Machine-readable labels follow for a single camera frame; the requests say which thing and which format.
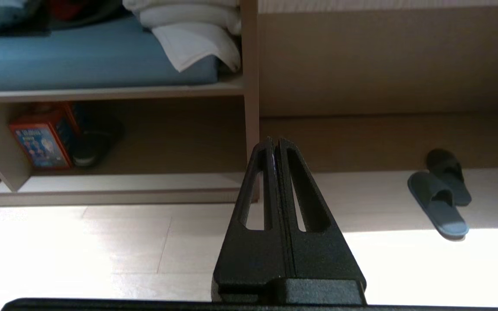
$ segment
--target blue mattress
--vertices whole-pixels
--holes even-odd
[[[215,83],[218,64],[206,57],[178,73],[134,16],[48,37],[0,37],[0,91]]]

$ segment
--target colorful packaging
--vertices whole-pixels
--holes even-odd
[[[61,110],[26,114],[9,125],[35,168],[71,168],[74,133]]]
[[[81,136],[83,134],[83,129],[85,128],[86,123],[86,113],[82,108],[82,105],[71,101],[44,102],[36,105],[36,108],[47,107],[62,110],[76,136]]]

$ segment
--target stack of towels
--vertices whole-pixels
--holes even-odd
[[[209,55],[232,72],[241,68],[231,37],[241,34],[239,0],[123,0],[123,5],[151,29],[178,72]]]

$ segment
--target wooden floor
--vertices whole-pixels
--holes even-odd
[[[468,169],[471,227],[449,242],[410,195],[412,171],[318,173],[371,305],[498,307],[498,168]],[[233,204],[0,208],[0,308],[20,297],[209,301]],[[252,208],[249,228],[262,225]]]

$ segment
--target slipper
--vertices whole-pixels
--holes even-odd
[[[453,192],[434,175],[419,171],[409,178],[409,190],[437,231],[448,240],[462,240],[469,227],[458,213]]]
[[[432,174],[451,188],[456,206],[467,206],[472,202],[472,196],[464,184],[462,166],[454,154],[444,149],[434,149],[426,157],[426,165]]]
[[[102,120],[91,120],[74,146],[74,164],[77,167],[97,165],[123,135],[124,126],[116,118],[106,116]]]

